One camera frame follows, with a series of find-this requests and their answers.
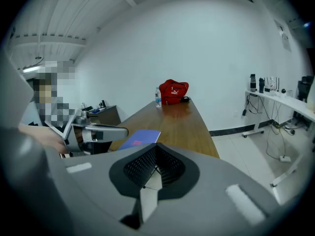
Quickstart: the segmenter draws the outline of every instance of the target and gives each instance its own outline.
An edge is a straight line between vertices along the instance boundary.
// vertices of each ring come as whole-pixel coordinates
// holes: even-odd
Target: white floor
[[[244,138],[242,133],[212,137],[220,159],[229,162],[236,168],[252,177],[270,193],[272,193],[280,204],[301,194],[306,186],[308,177],[313,169],[314,154],[312,153],[312,140],[303,128],[296,129],[294,136],[289,136],[282,131],[282,136],[275,135],[271,127],[265,127],[264,134],[254,134]],[[282,163],[267,155],[267,152],[278,158],[284,154],[291,157],[291,163]],[[296,160],[300,153],[304,154],[298,169],[291,176],[272,188],[270,182],[284,173]]]

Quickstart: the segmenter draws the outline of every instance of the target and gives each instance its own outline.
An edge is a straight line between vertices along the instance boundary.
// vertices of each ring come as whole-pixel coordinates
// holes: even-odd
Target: water bottle
[[[162,98],[161,98],[161,92],[160,90],[157,88],[156,89],[156,107],[160,108],[162,106]]]

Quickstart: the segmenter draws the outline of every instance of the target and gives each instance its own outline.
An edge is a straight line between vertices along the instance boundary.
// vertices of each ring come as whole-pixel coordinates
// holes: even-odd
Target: wooden table
[[[161,131],[158,143],[219,158],[210,133],[192,100],[187,103],[162,105],[161,108],[157,108],[153,101],[118,126],[126,127],[129,136],[113,142],[111,150],[117,150],[136,130],[153,129]]]

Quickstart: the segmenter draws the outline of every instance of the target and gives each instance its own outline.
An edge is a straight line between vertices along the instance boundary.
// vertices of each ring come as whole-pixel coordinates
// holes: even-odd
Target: mesh panel
[[[157,165],[161,172],[162,186],[166,187],[178,180],[185,171],[181,160],[159,148],[157,153]]]
[[[156,165],[161,172],[163,187],[178,180],[185,171],[185,166],[179,159],[159,147],[154,147],[126,164],[124,174],[137,186],[143,187]]]
[[[156,166],[156,147],[124,167],[124,174],[139,187],[143,187]]]

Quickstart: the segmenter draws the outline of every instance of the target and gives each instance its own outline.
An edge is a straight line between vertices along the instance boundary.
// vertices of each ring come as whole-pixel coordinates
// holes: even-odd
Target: black baseboard
[[[263,127],[268,126],[272,123],[274,123],[274,120],[267,120],[267,121],[261,122],[259,127],[263,128]],[[243,133],[246,131],[251,131],[254,129],[254,127],[255,127],[255,124],[244,126],[244,127],[239,127],[239,128],[214,130],[214,131],[209,131],[209,133],[211,136],[225,136],[225,135],[232,135],[232,134],[236,134],[236,133]]]

